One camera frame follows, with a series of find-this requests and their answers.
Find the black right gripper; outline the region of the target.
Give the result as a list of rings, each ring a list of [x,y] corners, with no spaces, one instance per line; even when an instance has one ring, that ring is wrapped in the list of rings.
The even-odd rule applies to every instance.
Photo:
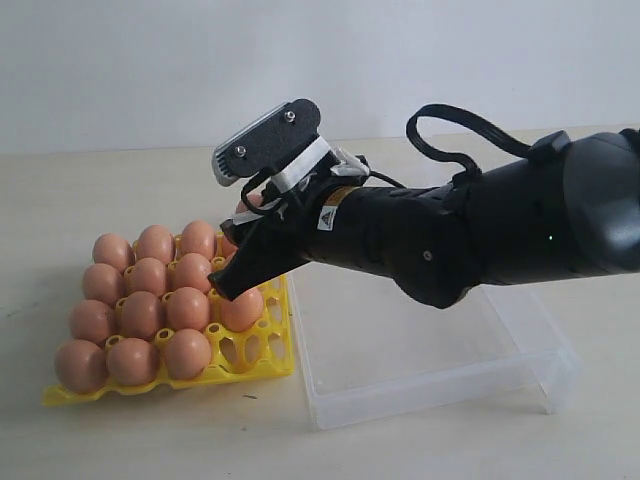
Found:
[[[220,228],[238,250],[208,279],[226,300],[309,262],[393,280],[447,280],[449,221],[434,192],[333,185],[317,194],[292,230],[273,219],[228,218]]]

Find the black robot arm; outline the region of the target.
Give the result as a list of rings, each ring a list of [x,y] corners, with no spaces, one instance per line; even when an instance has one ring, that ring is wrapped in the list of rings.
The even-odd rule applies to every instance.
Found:
[[[326,178],[301,211],[223,230],[237,250],[209,279],[228,300],[309,262],[390,278],[439,309],[479,284],[635,273],[639,134],[557,132],[522,160],[433,188]]]

